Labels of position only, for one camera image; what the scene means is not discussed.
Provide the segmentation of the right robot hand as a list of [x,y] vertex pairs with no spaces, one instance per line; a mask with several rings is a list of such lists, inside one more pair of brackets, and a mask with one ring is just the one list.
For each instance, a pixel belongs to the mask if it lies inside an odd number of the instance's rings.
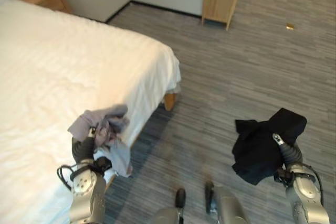
[[287,144],[277,133],[274,133],[272,138],[278,144],[282,156],[283,165],[281,169],[293,173],[304,172],[302,152],[298,145],[291,146]]

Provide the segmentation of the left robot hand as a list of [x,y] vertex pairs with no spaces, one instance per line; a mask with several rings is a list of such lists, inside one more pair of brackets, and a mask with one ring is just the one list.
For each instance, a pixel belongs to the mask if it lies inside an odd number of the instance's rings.
[[95,137],[96,128],[91,127],[87,137],[83,141],[79,141],[74,137],[71,139],[72,156],[76,163],[94,160]]

